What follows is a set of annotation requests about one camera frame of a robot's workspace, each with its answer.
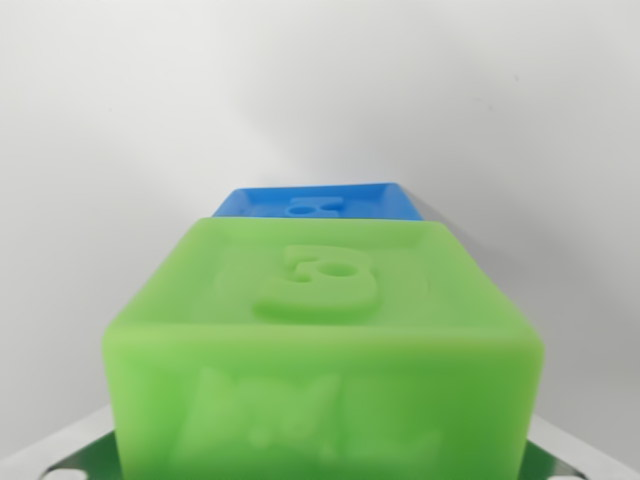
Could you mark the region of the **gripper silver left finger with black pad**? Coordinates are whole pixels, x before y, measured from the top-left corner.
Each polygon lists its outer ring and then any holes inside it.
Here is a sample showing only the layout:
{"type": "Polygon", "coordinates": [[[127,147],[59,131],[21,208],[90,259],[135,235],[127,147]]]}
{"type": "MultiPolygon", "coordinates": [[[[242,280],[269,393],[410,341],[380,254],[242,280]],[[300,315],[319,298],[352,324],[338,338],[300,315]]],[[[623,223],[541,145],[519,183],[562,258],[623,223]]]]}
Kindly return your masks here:
{"type": "Polygon", "coordinates": [[[1,461],[2,479],[119,479],[109,405],[1,461]]]}

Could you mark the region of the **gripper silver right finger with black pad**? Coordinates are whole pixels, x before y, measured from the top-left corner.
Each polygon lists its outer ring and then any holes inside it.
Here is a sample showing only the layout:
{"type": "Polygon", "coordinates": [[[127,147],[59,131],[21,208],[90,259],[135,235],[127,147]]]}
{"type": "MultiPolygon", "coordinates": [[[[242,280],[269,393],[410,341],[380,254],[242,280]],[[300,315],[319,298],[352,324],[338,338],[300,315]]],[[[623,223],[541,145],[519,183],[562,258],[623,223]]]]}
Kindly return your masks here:
{"type": "Polygon", "coordinates": [[[532,424],[524,455],[525,479],[597,479],[592,449],[553,425],[532,424]]]}

